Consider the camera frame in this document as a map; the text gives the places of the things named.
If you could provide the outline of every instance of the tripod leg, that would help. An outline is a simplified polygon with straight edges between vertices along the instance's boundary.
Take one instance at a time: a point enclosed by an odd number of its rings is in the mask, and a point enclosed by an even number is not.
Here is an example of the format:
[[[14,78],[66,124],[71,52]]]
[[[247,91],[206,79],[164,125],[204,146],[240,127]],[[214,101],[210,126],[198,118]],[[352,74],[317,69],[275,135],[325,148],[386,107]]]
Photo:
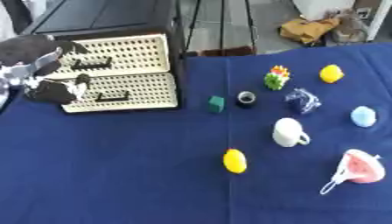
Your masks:
[[[196,3],[195,9],[194,9],[191,25],[189,26],[190,31],[189,31],[188,40],[186,41],[186,48],[185,48],[186,52],[188,51],[189,45],[191,44],[191,40],[192,40],[192,37],[193,37],[194,26],[196,25],[196,20],[198,18],[199,11],[200,11],[200,4],[201,4],[201,0],[198,0],[197,3]]]
[[[226,11],[226,0],[221,0],[220,9],[220,56],[224,56],[224,36],[225,36],[225,11]]]
[[[250,39],[252,40],[252,48],[253,48],[252,51],[253,54],[256,54],[256,38],[255,38],[255,31],[253,29],[255,24],[252,18],[252,12],[250,11],[249,0],[245,0],[245,4],[246,4],[247,15],[248,15],[248,28],[250,32]]]

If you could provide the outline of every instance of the pink face mask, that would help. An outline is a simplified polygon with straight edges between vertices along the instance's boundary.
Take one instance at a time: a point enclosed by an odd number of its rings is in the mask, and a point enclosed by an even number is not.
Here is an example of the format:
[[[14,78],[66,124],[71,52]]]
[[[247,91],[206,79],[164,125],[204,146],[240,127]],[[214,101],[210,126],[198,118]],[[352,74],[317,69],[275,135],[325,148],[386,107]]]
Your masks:
[[[329,193],[336,185],[346,180],[358,184],[374,183],[385,177],[385,168],[378,159],[362,150],[348,150],[340,160],[338,170],[331,181],[324,185],[320,194]]]

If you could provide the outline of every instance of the black tape roll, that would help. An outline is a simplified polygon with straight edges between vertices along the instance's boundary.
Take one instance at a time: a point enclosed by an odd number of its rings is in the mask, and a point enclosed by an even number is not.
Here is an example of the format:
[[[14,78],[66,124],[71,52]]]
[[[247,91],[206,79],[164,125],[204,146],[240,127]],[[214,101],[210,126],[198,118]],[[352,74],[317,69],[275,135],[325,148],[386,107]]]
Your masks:
[[[240,92],[237,95],[237,105],[241,108],[248,109],[256,104],[256,95],[249,91]]]

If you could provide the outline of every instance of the white cup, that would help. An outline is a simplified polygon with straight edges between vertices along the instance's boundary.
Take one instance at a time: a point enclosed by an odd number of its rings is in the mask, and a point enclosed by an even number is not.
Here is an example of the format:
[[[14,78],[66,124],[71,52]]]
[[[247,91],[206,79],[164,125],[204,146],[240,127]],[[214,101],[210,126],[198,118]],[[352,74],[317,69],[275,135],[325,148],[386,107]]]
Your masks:
[[[301,123],[288,117],[276,122],[272,137],[283,147],[293,147],[297,144],[307,145],[311,142],[309,136],[304,133]]]

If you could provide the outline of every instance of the blue tablecloth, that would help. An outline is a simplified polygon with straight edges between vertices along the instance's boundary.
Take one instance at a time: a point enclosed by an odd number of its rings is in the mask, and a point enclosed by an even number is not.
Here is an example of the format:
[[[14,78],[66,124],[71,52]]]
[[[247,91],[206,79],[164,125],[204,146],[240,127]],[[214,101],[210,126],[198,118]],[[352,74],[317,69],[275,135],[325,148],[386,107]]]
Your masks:
[[[0,116],[0,223],[391,223],[391,57],[385,44],[190,59],[186,106],[174,111],[64,115],[19,97]],[[345,78],[322,83],[328,64]],[[293,74],[279,92],[263,86],[274,65]],[[323,106],[292,114],[284,95],[296,87]],[[235,106],[242,90],[257,93],[255,108]],[[227,99],[222,114],[207,112],[210,95]],[[373,128],[351,124],[360,105],[377,109]],[[310,145],[273,143],[272,126],[284,116],[304,125]],[[227,148],[247,156],[242,175],[221,164]],[[380,154],[387,177],[320,196],[351,148]]]

